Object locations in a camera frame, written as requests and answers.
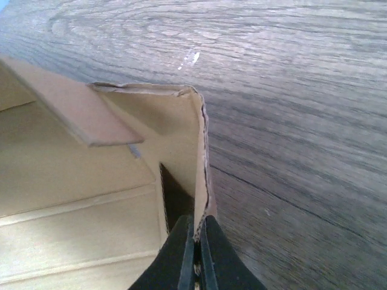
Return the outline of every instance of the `clamp jaw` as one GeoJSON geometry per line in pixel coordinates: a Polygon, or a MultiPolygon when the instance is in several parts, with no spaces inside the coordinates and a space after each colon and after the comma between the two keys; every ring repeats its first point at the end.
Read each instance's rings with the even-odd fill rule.
{"type": "Polygon", "coordinates": [[[194,219],[181,216],[147,270],[128,290],[266,290],[246,268],[213,216],[194,242],[194,219]]]}

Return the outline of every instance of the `wooden surface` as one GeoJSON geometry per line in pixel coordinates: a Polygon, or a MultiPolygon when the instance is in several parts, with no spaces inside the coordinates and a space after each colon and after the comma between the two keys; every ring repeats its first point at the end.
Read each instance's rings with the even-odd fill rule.
{"type": "Polygon", "coordinates": [[[85,82],[196,86],[247,266],[269,289],[387,289],[385,1],[11,0],[0,52],[85,82]]]}

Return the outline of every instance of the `cardboard flap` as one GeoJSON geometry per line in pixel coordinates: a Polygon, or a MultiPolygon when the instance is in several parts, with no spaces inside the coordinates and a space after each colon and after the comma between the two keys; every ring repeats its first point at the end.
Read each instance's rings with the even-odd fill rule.
{"type": "MultiPolygon", "coordinates": [[[[193,162],[193,176],[189,176],[193,184],[193,193],[189,189],[189,182],[185,182],[182,178],[179,180],[179,172],[184,172],[185,168],[188,167],[190,161],[187,159],[182,165],[179,165],[179,160],[174,158],[181,158],[182,155],[172,154],[169,158],[167,152],[160,152],[157,162],[163,163],[168,167],[168,164],[164,164],[163,160],[170,164],[169,170],[172,172],[174,177],[177,178],[183,185],[187,187],[187,192],[194,195],[195,198],[195,239],[199,239],[198,233],[200,232],[201,224],[203,219],[208,215],[212,214],[216,216],[216,205],[215,197],[212,190],[210,169],[209,169],[209,150],[208,150],[208,117],[206,114],[206,107],[204,104],[203,97],[191,86],[163,86],[163,85],[151,85],[151,84],[122,84],[115,85],[111,83],[92,83],[89,85],[93,90],[99,92],[107,102],[110,103],[111,107],[116,109],[116,113],[120,114],[123,120],[127,120],[130,124],[135,124],[135,120],[132,118],[131,108],[139,107],[135,106],[136,98],[141,100],[141,103],[151,104],[153,109],[158,111],[160,114],[164,113],[169,117],[168,120],[161,116],[158,119],[157,125],[153,126],[154,131],[159,132],[156,137],[146,137],[147,142],[153,143],[156,146],[162,146],[169,148],[169,151],[173,151],[175,147],[183,148],[188,150],[189,145],[184,145],[182,142],[188,142],[196,146],[196,162],[193,162]],[[192,112],[195,114],[197,123],[192,124],[189,116],[192,112]],[[160,126],[164,122],[169,122],[169,127],[173,127],[172,122],[179,122],[180,124],[176,128],[176,132],[159,130],[160,126]]],[[[141,111],[141,115],[138,119],[145,118],[145,121],[149,121],[152,118],[150,112],[151,108],[141,111]]],[[[140,151],[145,154],[147,151],[157,152],[156,148],[151,145],[147,147],[146,144],[138,145],[140,151]]]]}
{"type": "MultiPolygon", "coordinates": [[[[84,83],[10,57],[0,56],[0,62],[4,64],[0,71],[1,84],[9,84],[7,91],[12,92],[15,87],[11,85],[12,83],[22,82],[25,85],[24,90],[30,88],[33,91],[30,95],[41,100],[88,146],[132,144],[143,141],[140,134],[115,116],[98,95],[84,83]]],[[[26,99],[28,98],[26,95],[7,94],[0,104],[0,110],[30,101],[26,99]],[[24,99],[18,100],[16,95],[21,95],[24,99]]]]}

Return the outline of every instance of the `wood grain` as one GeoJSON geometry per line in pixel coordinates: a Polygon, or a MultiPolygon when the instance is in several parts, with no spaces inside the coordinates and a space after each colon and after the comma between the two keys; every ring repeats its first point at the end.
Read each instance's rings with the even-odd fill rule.
{"type": "Polygon", "coordinates": [[[0,52],[84,82],[196,86],[246,265],[269,289],[386,289],[385,1],[11,0],[0,52]]]}

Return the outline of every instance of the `corrugated cardboard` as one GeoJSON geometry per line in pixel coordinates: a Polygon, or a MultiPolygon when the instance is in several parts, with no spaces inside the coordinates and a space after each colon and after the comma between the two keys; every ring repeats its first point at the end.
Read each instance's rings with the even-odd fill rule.
{"type": "Polygon", "coordinates": [[[127,289],[191,199],[197,240],[216,207],[195,89],[0,56],[0,289],[127,289]]]}

